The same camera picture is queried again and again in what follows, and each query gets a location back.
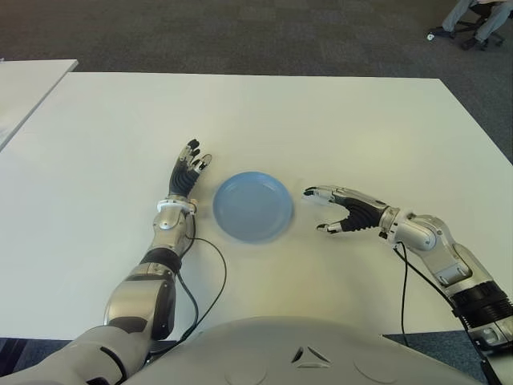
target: person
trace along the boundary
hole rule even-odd
[[[454,27],[458,20],[467,12],[468,8],[476,4],[487,4],[494,2],[495,5],[491,9],[491,15],[488,20],[475,32],[472,38],[462,43],[463,50],[470,50],[476,44],[484,44],[485,40],[491,33],[502,26],[510,13],[513,11],[513,0],[458,0],[453,10],[447,15],[442,23],[441,28],[436,28],[432,33],[436,36],[447,38],[454,37]]]

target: robot forearm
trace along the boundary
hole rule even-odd
[[[135,374],[147,358],[152,343],[170,335],[175,317],[175,277],[191,242],[192,215],[196,205],[188,195],[210,155],[194,160],[200,152],[192,140],[173,169],[166,199],[157,205],[154,237],[142,261],[112,293],[104,326],[82,334],[39,365],[2,379],[2,384],[114,385]]]
[[[417,254],[479,348],[491,355],[499,354],[501,362],[506,352],[507,360],[513,363],[511,303],[474,254],[453,239],[443,221],[429,215],[417,216],[411,210],[391,207],[347,188],[319,186],[307,188],[304,194],[349,210],[346,219],[319,225],[317,229],[338,233],[378,227],[380,237],[390,244],[402,242]]]

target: black cable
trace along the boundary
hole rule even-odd
[[[415,266],[413,266],[407,259],[406,257],[406,248],[404,246],[404,244],[402,244],[402,247],[404,248],[404,254],[405,254],[405,257],[403,257],[401,255],[401,253],[399,253],[399,251],[394,247],[393,248],[393,251],[398,255],[398,257],[400,257],[404,262],[405,264],[408,265],[408,267],[410,267],[420,278],[422,278],[429,286],[431,286],[433,289],[436,290],[436,292],[438,294],[440,294],[442,296],[442,298],[447,302],[447,304],[450,306],[450,308],[452,310],[455,310],[456,309],[456,306],[454,305],[454,303],[452,303],[452,301],[445,295],[445,293],[443,293],[443,291],[441,291],[428,277],[426,277],[423,273],[421,273]],[[472,343],[472,346],[474,347],[475,351],[478,353],[479,357],[481,358],[482,361],[484,362],[487,362],[488,359],[487,357],[484,355],[484,353],[481,351],[481,349],[479,349],[479,346],[475,343],[474,339],[471,337],[471,335],[468,333],[468,325],[467,323],[465,322],[465,320],[461,317],[461,316],[458,316],[456,315],[456,317],[458,318],[458,320],[462,323],[463,325],[463,329],[465,330],[465,332],[467,333],[467,336],[468,338],[470,339],[471,343]]]
[[[189,299],[192,302],[192,305],[194,306],[194,321],[192,322],[192,325],[196,325],[198,322],[198,317],[200,316],[200,309],[198,307],[198,302],[194,298],[194,295],[192,295],[192,293],[189,290],[189,288],[187,287],[187,285],[185,285],[184,279],[182,278],[182,274],[180,273],[180,271],[178,272],[178,274],[176,276],[178,277],[178,281],[180,281],[180,284],[184,288],[185,293],[187,293],[187,296],[189,297]]]
[[[408,343],[408,339],[406,338],[406,333],[404,332],[404,307],[406,302],[406,284],[408,283],[408,256],[406,254],[406,247],[404,246],[404,243],[399,242],[402,246],[402,255],[404,256],[404,281],[402,283],[402,298],[401,298],[401,332],[402,332],[402,339],[404,339],[404,344],[407,347],[410,347],[410,344]]]
[[[437,291],[438,294],[442,296],[443,299],[446,300],[446,302],[449,304],[450,308],[454,309],[454,303],[450,301],[450,299],[441,291],[428,277],[426,277],[424,274],[422,274],[415,266],[413,266],[408,260],[406,260],[401,253],[397,249],[393,249],[394,252],[412,269],[420,278],[422,278],[426,283],[431,286],[433,289]]]
[[[196,222],[194,221],[194,228],[193,228],[193,233],[196,234]],[[166,346],[165,348],[163,349],[159,349],[157,351],[151,351],[149,353],[149,357],[150,358],[154,358],[156,356],[160,356],[160,355],[163,355],[165,353],[167,353],[168,351],[170,351],[171,349],[177,347],[178,345],[180,345],[183,341],[185,341],[193,332],[194,330],[201,324],[201,322],[205,319],[205,317],[208,315],[208,313],[210,313],[210,310],[212,310],[212,308],[214,307],[214,305],[217,303],[217,301],[219,300],[220,296],[222,295],[222,293],[224,292],[224,288],[226,287],[226,281],[227,281],[227,278],[228,278],[228,267],[226,265],[226,260],[224,259],[224,255],[221,253],[221,251],[219,250],[219,248],[214,245],[212,242],[206,240],[206,239],[203,239],[203,238],[198,238],[198,237],[188,237],[187,235],[185,236],[187,238],[189,238],[191,240],[191,244],[189,245],[189,247],[187,248],[186,252],[191,248],[192,246],[192,243],[194,241],[203,241],[203,242],[206,242],[208,243],[210,246],[212,246],[214,249],[216,249],[217,253],[220,255],[221,257],[221,261],[223,262],[223,268],[224,268],[224,278],[223,278],[223,284],[221,285],[221,288],[219,290],[219,292],[217,293],[217,296],[214,298],[214,300],[212,301],[212,303],[210,304],[210,306],[207,308],[207,310],[204,312],[204,314],[201,316],[201,318],[198,320],[198,315],[199,315],[199,311],[198,311],[198,307],[197,307],[197,302],[196,302],[196,299],[194,298],[194,296],[192,295],[192,293],[190,292],[190,290],[188,289],[188,287],[185,285],[185,282],[184,280],[181,278],[181,275],[180,273],[177,274],[178,276],[178,279],[180,281],[180,284],[182,285],[182,287],[184,288],[184,290],[186,291],[186,293],[188,293],[188,296],[190,297],[191,301],[193,304],[196,304],[195,305],[195,318],[194,318],[194,323],[182,334],[182,336],[180,337],[180,339],[178,341],[174,341],[174,343],[172,343],[170,346]]]
[[[210,304],[210,306],[208,307],[208,309],[204,312],[203,316],[201,316],[200,320],[197,322],[197,324],[194,326],[194,329],[192,329],[192,331],[194,331],[198,325],[201,324],[201,322],[205,319],[205,317],[207,316],[208,313],[210,313],[210,310],[212,310],[212,308],[214,307],[214,305],[217,303],[217,300],[219,299],[219,297],[222,295],[223,291],[224,291],[224,288],[226,287],[226,280],[228,278],[228,267],[226,265],[226,260],[224,259],[224,255],[221,253],[221,251],[219,250],[219,248],[214,245],[213,243],[211,243],[210,241],[206,240],[206,239],[203,239],[203,238],[197,238],[195,237],[194,238],[195,240],[197,241],[203,241],[203,242],[206,242],[208,243],[211,247],[213,247],[214,249],[216,249],[217,253],[219,254],[220,258],[221,258],[221,261],[223,262],[223,269],[224,269],[224,277],[223,277],[223,284],[221,285],[221,288],[219,290],[219,293],[217,293],[217,296],[214,298],[214,300],[212,301],[212,303]]]

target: white table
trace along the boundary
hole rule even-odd
[[[290,314],[399,332],[403,264],[376,230],[315,231],[345,216],[301,199],[316,184],[442,217],[511,296],[511,165],[439,80],[70,73],[0,152],[0,334],[74,338],[101,324],[193,137],[213,155],[192,192],[198,234],[229,269],[203,327]],[[293,195],[292,224],[267,245],[233,241],[212,215],[220,183],[248,170]],[[222,277],[215,251],[197,242],[183,275],[204,309]],[[460,328],[410,276],[407,332]],[[191,319],[179,290],[174,335]]]
[[[76,60],[0,62],[0,151]]]

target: office chair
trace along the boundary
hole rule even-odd
[[[476,22],[458,22],[460,26],[466,26],[467,28],[462,28],[460,30],[455,30],[457,34],[460,32],[469,32],[469,31],[477,31],[482,24],[485,23],[485,21],[490,17],[491,15],[491,9],[497,4],[497,2],[488,2],[487,4],[476,4],[474,6],[471,6],[471,10],[479,15],[479,18]],[[513,12],[510,13],[510,18],[513,18]],[[500,47],[503,45],[504,40],[506,40],[503,36],[498,34],[497,32],[492,32],[491,36],[498,39],[498,41],[495,43],[497,47]],[[480,47],[481,51],[485,51],[488,46],[488,39],[486,39],[482,46]]]

